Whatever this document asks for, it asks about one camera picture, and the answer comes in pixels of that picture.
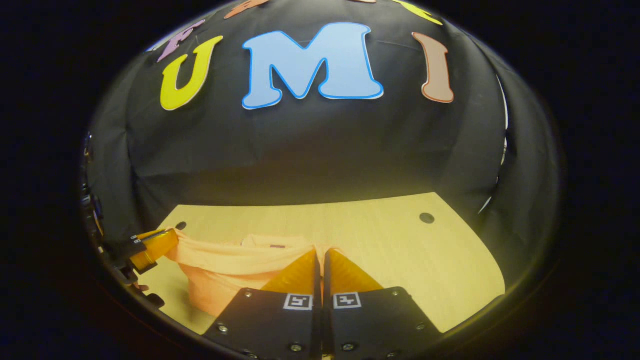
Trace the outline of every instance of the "yellow letter u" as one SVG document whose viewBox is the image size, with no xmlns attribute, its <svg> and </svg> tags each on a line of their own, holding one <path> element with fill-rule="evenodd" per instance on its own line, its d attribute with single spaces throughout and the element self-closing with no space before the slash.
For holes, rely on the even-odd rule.
<svg viewBox="0 0 640 360">
<path fill-rule="evenodd" d="M 168 111 L 176 110 L 193 100 L 198 94 L 207 79 L 207 73 L 209 73 L 213 48 L 220 40 L 222 40 L 222 36 L 208 40 L 193 50 L 193 53 L 196 54 L 196 60 L 195 64 L 193 64 L 191 80 L 180 90 L 176 85 L 178 71 L 180 71 L 180 65 L 187 60 L 187 55 L 182 55 L 167 65 L 162 73 L 164 77 L 160 89 L 160 105 L 162 105 L 163 109 Z"/>
</svg>

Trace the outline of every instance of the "wooden table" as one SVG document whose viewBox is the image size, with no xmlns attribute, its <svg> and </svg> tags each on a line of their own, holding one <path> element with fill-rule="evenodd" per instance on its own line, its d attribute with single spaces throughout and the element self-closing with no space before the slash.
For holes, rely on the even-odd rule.
<svg viewBox="0 0 640 360">
<path fill-rule="evenodd" d="M 427 224 L 420 214 L 435 221 Z M 304 236 L 336 245 L 382 286 L 404 287 L 441 332 L 504 294 L 489 250 L 436 193 L 389 199 L 295 206 L 177 206 L 159 229 L 186 222 L 190 238 L 213 243 L 248 234 Z M 189 303 L 188 280 L 162 258 L 140 276 L 164 299 L 162 312 L 203 334 L 214 321 Z"/>
</svg>

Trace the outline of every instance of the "orange cloth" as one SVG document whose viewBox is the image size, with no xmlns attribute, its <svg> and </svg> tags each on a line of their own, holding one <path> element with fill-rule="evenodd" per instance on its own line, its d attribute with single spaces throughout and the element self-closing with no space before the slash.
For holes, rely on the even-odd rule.
<svg viewBox="0 0 640 360">
<path fill-rule="evenodd" d="M 324 255 L 332 249 L 302 237 L 249 235 L 239 244 L 220 244 L 192 240 L 178 229 L 175 232 L 178 245 L 166 257 L 178 263 L 189 278 L 192 305 L 213 316 L 219 316 L 240 289 L 261 289 L 311 250 L 316 250 L 324 275 Z"/>
</svg>

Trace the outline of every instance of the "letter m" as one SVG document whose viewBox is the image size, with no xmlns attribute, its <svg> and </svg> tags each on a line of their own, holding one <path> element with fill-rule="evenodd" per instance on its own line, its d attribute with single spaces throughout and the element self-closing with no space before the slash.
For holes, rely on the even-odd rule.
<svg viewBox="0 0 640 360">
<path fill-rule="evenodd" d="M 282 91 L 273 87 L 273 70 L 296 99 L 304 99 L 318 69 L 326 63 L 326 79 L 318 90 L 327 99 L 377 99 L 384 94 L 373 78 L 364 36 L 368 26 L 350 22 L 325 25 L 304 48 L 282 31 L 247 40 L 251 51 L 249 94 L 242 103 L 247 110 L 273 106 Z"/>
</svg>

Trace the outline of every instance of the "light wood surface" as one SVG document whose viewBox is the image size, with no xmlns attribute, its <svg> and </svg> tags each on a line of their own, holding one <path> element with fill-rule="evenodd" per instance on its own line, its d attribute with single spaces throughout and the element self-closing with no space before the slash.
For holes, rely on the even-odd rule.
<svg viewBox="0 0 640 360">
<path fill-rule="evenodd" d="M 421 213 L 433 215 L 426 224 Z M 248 234 L 304 236 L 340 247 L 382 286 L 404 287 L 445 332 L 504 294 L 489 250 L 436 193 L 297 206 L 177 206 L 159 229 L 186 222 L 190 238 L 214 243 Z M 202 334 L 214 318 L 189 303 L 188 280 L 162 258 L 140 284 L 164 299 L 162 312 Z"/>
</svg>

